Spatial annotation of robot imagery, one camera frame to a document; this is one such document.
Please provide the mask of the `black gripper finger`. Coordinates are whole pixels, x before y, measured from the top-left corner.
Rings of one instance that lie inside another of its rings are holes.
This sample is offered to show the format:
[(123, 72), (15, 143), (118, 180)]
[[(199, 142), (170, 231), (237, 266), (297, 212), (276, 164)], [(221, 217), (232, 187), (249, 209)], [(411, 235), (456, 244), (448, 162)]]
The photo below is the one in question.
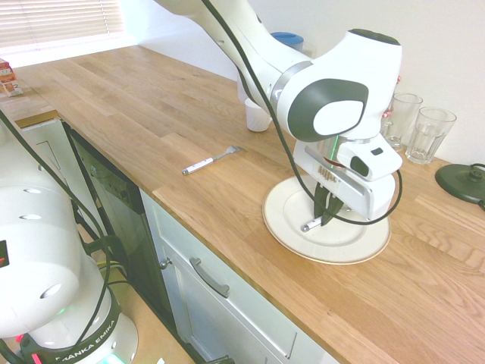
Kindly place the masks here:
[(326, 214), (328, 189), (317, 183), (314, 190), (314, 217), (321, 220), (321, 224), (327, 224), (329, 216)]
[(325, 199), (324, 212), (321, 216), (321, 225), (328, 224), (343, 207), (343, 202), (335, 197), (332, 193), (328, 193)]

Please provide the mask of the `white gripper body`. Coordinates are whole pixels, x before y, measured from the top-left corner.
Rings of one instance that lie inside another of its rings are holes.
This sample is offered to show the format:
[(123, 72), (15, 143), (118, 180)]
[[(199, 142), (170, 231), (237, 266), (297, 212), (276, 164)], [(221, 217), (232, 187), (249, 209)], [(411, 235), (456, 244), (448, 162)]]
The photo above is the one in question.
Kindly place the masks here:
[(320, 185), (367, 220), (386, 213), (396, 188), (392, 173), (402, 165), (387, 143), (344, 143), (334, 163), (318, 151), (316, 143), (298, 143), (293, 157)]

